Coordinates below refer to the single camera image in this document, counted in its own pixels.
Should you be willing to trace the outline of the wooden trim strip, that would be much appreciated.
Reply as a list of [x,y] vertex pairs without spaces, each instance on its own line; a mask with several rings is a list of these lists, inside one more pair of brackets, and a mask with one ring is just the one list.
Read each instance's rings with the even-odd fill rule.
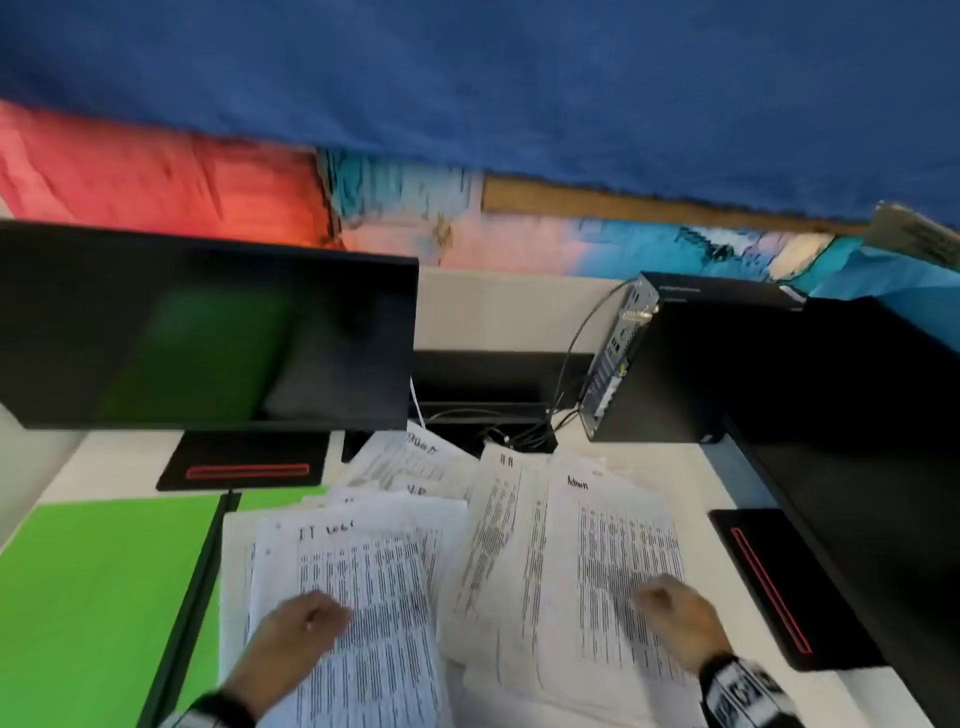
[[671,224],[685,227],[745,229],[758,232],[824,234],[858,237],[868,222],[755,212],[689,200],[663,200],[609,190],[571,187],[524,176],[487,173],[482,210],[603,221]]

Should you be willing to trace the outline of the person's right hand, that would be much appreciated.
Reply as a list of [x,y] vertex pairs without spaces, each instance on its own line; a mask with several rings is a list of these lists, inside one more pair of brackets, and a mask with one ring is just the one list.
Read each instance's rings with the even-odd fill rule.
[[682,625],[673,634],[654,634],[668,654],[690,674],[699,674],[707,661],[735,652],[714,605],[684,583]]

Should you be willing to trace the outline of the black computer monitor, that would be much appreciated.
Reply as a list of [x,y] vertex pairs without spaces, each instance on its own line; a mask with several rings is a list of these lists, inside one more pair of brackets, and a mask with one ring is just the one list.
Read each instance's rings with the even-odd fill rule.
[[713,333],[733,439],[934,728],[960,728],[960,353],[871,297]]
[[0,405],[29,430],[383,431],[411,257],[0,221]]

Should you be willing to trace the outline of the printed sheet with narrow table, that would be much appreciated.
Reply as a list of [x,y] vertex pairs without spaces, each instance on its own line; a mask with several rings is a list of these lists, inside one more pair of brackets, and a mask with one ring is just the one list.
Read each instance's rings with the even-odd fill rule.
[[706,728],[696,679],[634,604],[684,576],[666,500],[615,475],[554,467],[546,491],[535,675],[565,708],[621,725]]

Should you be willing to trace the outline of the black flat bar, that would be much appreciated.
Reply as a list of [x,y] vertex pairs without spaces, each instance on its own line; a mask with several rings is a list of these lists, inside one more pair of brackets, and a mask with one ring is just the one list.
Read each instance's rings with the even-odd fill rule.
[[239,502],[233,490],[219,497],[135,728],[159,728],[176,709],[220,573],[225,517]]

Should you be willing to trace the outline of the black left wrist band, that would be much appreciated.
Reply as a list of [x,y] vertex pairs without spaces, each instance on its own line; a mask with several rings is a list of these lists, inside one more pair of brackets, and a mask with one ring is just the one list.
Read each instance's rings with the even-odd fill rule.
[[257,728],[249,708],[222,690],[201,695],[182,712],[170,714],[159,728]]

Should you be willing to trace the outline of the light blue paper sheet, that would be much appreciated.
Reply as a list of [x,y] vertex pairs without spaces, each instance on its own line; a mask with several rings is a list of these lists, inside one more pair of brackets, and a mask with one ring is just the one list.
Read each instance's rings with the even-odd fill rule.
[[835,300],[873,297],[960,354],[960,273],[882,249],[857,249],[812,288]]

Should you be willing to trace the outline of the colourful paper border strip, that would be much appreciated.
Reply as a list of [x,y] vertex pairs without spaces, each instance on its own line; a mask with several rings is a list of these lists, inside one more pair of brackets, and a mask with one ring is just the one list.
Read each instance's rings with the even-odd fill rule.
[[640,271],[810,293],[859,236],[482,210],[485,178],[346,151],[94,120],[0,100],[0,216],[417,258],[447,269]]

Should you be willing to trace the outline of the blue fabric pinboard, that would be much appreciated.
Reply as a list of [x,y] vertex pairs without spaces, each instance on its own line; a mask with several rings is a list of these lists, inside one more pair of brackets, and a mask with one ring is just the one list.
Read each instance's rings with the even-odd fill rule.
[[0,98],[960,226],[960,0],[0,0]]

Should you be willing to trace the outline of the person's left hand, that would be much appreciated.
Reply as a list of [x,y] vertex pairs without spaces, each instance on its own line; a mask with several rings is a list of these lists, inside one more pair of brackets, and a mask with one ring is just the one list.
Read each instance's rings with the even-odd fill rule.
[[293,693],[335,646],[309,643],[299,623],[297,598],[281,602],[261,619],[218,688],[242,701],[256,720]]

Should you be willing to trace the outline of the small black desktop computer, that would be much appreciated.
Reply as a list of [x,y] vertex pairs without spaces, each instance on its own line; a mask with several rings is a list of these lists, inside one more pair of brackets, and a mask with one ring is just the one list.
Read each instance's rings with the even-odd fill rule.
[[802,312],[807,297],[776,285],[640,273],[620,302],[579,395],[594,444],[714,444],[724,436],[716,387],[734,334]]

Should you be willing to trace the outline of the large green paper sheet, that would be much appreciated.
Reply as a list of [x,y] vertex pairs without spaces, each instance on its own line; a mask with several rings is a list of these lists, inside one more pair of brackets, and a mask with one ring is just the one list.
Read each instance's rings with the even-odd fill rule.
[[30,512],[0,552],[0,728],[136,728],[218,501]]

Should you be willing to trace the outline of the printed sheet with side columns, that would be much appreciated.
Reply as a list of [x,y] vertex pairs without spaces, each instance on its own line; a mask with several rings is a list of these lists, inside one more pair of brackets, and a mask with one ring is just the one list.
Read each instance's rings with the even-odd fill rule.
[[549,455],[524,454],[489,443],[465,472],[466,525],[456,538],[438,595],[438,644],[444,658],[465,669],[497,668],[498,621],[479,604],[492,595],[491,577],[516,532],[520,496],[546,473]]

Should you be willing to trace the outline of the printed sheet with wide table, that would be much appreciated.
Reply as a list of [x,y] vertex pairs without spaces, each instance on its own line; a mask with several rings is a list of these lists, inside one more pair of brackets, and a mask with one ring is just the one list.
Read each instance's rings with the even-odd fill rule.
[[313,591],[351,612],[261,728],[454,728],[437,613],[467,516],[463,500],[388,492],[258,519],[250,626]]

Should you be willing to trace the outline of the beige printed paper note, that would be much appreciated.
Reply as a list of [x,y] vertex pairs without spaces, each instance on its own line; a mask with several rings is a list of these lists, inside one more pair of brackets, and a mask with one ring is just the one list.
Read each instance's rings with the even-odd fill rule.
[[960,230],[937,223],[898,202],[874,209],[863,242],[960,274]]

